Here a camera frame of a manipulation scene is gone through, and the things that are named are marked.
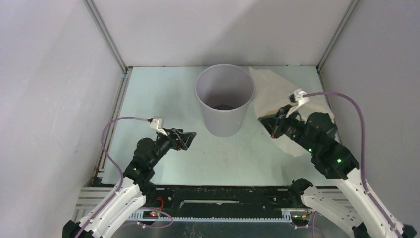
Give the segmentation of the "translucent cream trash bag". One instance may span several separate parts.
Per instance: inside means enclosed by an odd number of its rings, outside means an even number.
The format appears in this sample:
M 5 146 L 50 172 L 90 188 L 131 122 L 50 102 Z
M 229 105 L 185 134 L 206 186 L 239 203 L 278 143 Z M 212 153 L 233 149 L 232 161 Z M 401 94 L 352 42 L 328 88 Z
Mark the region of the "translucent cream trash bag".
M 249 74 L 255 83 L 255 95 L 253 99 L 254 112 L 257 118 L 273 114 L 279 108 L 290 103 L 289 95 L 299 89 L 299 86 L 288 81 L 282 76 L 269 69 L 249 68 Z M 302 120 L 306 120 L 313 112 L 328 113 L 334 122 L 332 113 L 326 99 L 323 96 L 310 97 L 309 101 L 298 110 Z M 271 139 L 286 154 L 299 157 L 307 153 L 305 149 L 294 143 L 287 136 Z

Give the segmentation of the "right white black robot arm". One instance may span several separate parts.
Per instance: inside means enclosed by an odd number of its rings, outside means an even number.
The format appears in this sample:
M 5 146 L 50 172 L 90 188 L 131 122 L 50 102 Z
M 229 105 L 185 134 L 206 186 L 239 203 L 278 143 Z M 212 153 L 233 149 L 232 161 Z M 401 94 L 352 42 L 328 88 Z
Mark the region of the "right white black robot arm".
M 349 149 L 334 139 L 337 127 L 328 113 L 311 113 L 300 119 L 291 105 L 262 116 L 258 121 L 273 139 L 286 136 L 311 154 L 311 163 L 343 193 L 351 209 L 323 195 L 300 178 L 288 187 L 288 201 L 294 207 L 306 206 L 325 216 L 351 238 L 413 238 L 413 226 L 398 221 L 370 190 L 365 191 L 361 167 Z

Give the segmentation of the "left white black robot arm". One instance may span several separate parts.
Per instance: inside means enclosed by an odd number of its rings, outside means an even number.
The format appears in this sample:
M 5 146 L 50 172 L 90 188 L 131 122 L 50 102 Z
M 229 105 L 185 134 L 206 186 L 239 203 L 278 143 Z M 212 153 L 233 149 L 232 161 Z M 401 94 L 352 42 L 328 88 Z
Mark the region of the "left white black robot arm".
M 170 150 L 188 150 L 196 135 L 172 128 L 157 133 L 156 139 L 140 139 L 118 184 L 88 215 L 77 222 L 68 221 L 62 229 L 62 237 L 112 237 L 135 211 L 156 202 L 156 186 L 151 182 L 154 166 Z

